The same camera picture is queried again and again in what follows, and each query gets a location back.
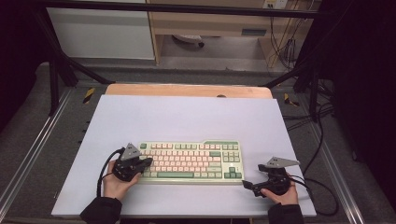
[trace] handheld controller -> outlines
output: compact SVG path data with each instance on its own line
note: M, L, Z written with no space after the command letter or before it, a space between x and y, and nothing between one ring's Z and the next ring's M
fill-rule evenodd
M139 159L141 152L133 145L128 144L113 167L113 174L122 181L131 181L138 173L143 174L146 167L152 163L152 158Z
M242 180L245 189L251 189L256 197L262 196L260 190L269 189L274 194L285 194L290 187L290 179L286 173L285 166L300 164L298 161L289 161L273 157L266 165L259 164L259 170L268 174L268 181L259 184L252 184L246 180Z

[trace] space bar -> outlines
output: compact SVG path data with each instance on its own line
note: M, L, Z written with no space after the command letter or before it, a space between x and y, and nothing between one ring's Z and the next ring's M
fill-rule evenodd
M194 173L191 172L159 172L158 178L194 178Z

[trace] black sleeve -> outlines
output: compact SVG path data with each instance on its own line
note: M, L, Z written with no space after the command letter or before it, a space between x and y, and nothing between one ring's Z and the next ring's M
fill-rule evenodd
M278 203L268 210L270 224L303 224L304 218L299 204Z
M79 215L88 224L116 223L120 218L122 203L112 198L95 198Z

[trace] hand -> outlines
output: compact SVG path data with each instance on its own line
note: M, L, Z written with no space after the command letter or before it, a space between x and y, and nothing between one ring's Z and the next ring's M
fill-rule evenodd
M281 203L282 205L298 204L296 184L293 181L290 181L289 190L282 195L276 195L269 189L261 189L261 193L274 201L274 203Z
M110 174L113 170L115 161L110 161L108 163L107 173ZM114 175L107 175L104 180L104 196L107 198L116 198L122 200L128 191L128 189L137 183L141 174L137 174L130 182L122 181L116 178Z

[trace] mechanical keyboard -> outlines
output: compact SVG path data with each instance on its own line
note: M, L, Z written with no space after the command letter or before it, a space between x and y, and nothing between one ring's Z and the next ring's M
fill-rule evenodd
M237 141L142 142L138 148L140 159L153 159L142 184L238 185L244 179Z

